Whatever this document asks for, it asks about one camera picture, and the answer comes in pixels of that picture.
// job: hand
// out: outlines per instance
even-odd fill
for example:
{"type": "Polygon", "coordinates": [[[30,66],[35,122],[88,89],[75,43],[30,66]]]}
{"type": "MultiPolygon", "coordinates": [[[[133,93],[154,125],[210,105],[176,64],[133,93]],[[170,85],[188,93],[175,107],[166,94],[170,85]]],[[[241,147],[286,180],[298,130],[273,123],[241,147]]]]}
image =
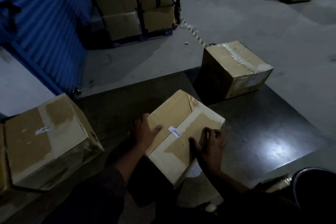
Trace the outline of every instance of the hand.
{"type": "Polygon", "coordinates": [[[204,172],[216,174],[221,171],[226,139],[220,130],[204,128],[199,143],[193,137],[189,138],[189,142],[191,154],[196,156],[199,166],[204,172]]]}
{"type": "Polygon", "coordinates": [[[149,113],[144,113],[141,118],[137,119],[130,133],[130,137],[136,140],[137,147],[139,147],[143,153],[151,146],[154,138],[163,128],[163,125],[158,125],[151,131],[147,121],[148,116],[149,113]]]}

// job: gray floor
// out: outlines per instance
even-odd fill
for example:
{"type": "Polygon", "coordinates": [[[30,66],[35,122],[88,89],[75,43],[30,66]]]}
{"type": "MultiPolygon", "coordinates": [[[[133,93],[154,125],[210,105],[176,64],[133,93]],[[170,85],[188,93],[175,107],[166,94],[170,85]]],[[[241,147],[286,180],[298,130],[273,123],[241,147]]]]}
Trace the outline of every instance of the gray floor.
{"type": "MultiPolygon", "coordinates": [[[[336,0],[181,0],[181,6],[205,43],[238,40],[273,65],[267,85],[336,139],[336,0]]],[[[199,66],[202,52],[183,27],[170,37],[90,51],[82,96],[199,66]]]]}

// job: floor marking tape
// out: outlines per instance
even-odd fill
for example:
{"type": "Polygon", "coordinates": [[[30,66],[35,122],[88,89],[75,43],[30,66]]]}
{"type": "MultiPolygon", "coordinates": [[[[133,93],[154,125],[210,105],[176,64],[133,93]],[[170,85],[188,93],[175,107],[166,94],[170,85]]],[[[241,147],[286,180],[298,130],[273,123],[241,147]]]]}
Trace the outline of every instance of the floor marking tape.
{"type": "MultiPolygon", "coordinates": [[[[185,19],[182,18],[182,23],[185,25],[185,26],[189,26],[186,22],[185,19]]],[[[193,36],[198,40],[198,42],[203,46],[203,47],[207,47],[207,45],[204,43],[204,41],[199,37],[199,35],[197,35],[196,31],[190,27],[189,31],[193,34],[193,36]]]]}

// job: plastic pallet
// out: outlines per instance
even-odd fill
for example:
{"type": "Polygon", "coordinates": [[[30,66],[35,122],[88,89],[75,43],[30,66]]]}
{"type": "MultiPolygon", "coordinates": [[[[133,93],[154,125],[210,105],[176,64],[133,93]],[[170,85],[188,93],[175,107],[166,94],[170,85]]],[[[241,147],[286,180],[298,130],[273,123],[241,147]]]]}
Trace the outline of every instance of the plastic pallet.
{"type": "Polygon", "coordinates": [[[172,28],[166,28],[166,29],[161,29],[153,32],[149,32],[147,34],[141,34],[141,35],[134,35],[130,37],[126,37],[123,39],[119,40],[114,40],[112,41],[112,46],[113,48],[117,48],[123,45],[128,45],[128,44],[135,44],[138,42],[145,42],[148,40],[156,39],[156,38],[161,38],[165,36],[171,36],[173,35],[173,29],[172,28]]]}

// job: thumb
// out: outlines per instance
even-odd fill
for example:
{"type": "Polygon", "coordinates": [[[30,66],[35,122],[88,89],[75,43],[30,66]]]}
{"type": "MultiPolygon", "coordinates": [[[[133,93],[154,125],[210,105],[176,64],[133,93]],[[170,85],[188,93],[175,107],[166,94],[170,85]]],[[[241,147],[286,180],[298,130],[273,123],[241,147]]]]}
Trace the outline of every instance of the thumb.
{"type": "Polygon", "coordinates": [[[153,129],[152,133],[154,137],[156,137],[156,135],[161,131],[162,128],[163,128],[163,125],[158,125],[156,126],[156,128],[153,129]]]}
{"type": "Polygon", "coordinates": [[[202,151],[202,147],[200,144],[195,140],[195,138],[190,137],[189,138],[190,148],[191,152],[198,152],[200,153],[202,151]]]}

